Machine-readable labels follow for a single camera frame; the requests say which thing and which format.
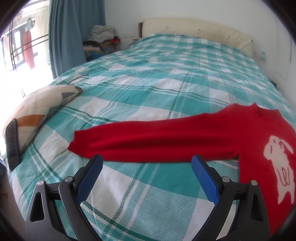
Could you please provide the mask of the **red knit sweater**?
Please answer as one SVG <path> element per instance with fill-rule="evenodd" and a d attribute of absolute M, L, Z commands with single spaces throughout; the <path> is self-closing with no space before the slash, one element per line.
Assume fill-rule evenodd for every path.
<path fill-rule="evenodd" d="M 123 121 L 74 132 L 68 150 L 117 162 L 238 159 L 239 181 L 259 183 L 275 233 L 295 203 L 295 130 L 278 110 L 232 104 L 216 113 Z"/>

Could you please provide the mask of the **pile of clothes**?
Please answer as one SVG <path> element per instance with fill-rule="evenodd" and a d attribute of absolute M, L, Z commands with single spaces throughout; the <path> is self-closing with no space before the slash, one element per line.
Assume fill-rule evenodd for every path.
<path fill-rule="evenodd" d="M 89 37 L 83 42 L 83 51 L 87 62 L 115 52 L 121 39 L 114 27 L 95 25 Z"/>

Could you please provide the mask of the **patterned cushion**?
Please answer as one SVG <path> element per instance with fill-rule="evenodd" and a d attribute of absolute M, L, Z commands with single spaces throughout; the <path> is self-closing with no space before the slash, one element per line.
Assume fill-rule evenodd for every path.
<path fill-rule="evenodd" d="M 76 85 L 51 85 L 33 92 L 24 99 L 17 111 L 6 122 L 3 129 L 4 139 L 7 125 L 16 118 L 20 154 L 24 153 L 41 125 L 81 91 L 82 88 Z"/>

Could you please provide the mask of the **white wardrobe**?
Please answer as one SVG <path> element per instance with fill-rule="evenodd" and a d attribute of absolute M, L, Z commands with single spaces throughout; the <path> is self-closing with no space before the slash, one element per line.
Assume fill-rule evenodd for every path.
<path fill-rule="evenodd" d="M 291 103 L 295 102 L 295 43 L 288 30 L 278 21 L 278 52 L 274 79 L 278 90 Z"/>

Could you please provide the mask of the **teal plaid bed cover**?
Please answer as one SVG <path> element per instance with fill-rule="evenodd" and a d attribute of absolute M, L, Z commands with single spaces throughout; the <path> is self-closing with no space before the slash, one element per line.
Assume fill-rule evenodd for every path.
<path fill-rule="evenodd" d="M 153 34 L 127 50 L 75 67 L 51 85 L 76 85 L 82 91 L 42 124 L 9 172 L 23 217 L 38 181 L 62 181 L 91 159 L 68 150 L 75 131 L 216 113 L 232 104 L 278 110 L 295 130 L 295 111 L 253 59 L 201 38 Z M 82 210 L 103 240 L 191 240 L 214 205 L 190 162 L 104 159 Z M 239 181 L 237 158 L 208 162 Z"/>

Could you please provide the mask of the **red hanging garment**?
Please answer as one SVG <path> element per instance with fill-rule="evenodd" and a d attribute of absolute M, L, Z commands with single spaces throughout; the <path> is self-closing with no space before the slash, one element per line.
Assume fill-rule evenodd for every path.
<path fill-rule="evenodd" d="M 35 68 L 34 53 L 32 49 L 32 36 L 30 30 L 33 28 L 32 18 L 29 17 L 25 26 L 25 33 L 23 35 L 23 55 L 29 68 Z"/>

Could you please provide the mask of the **cream padded headboard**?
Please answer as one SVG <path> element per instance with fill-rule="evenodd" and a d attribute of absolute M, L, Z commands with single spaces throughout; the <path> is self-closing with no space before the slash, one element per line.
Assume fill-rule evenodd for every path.
<path fill-rule="evenodd" d="M 140 38 L 154 33 L 200 37 L 234 47 L 249 57 L 253 55 L 253 40 L 239 30 L 201 20 L 182 18 L 151 18 L 138 23 Z"/>

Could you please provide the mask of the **blue curtain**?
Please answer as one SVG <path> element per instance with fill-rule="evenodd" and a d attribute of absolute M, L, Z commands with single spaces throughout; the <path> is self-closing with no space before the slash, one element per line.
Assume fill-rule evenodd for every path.
<path fill-rule="evenodd" d="M 49 54 L 54 78 L 87 62 L 83 42 L 95 25 L 105 25 L 104 1 L 57 0 L 49 5 Z"/>

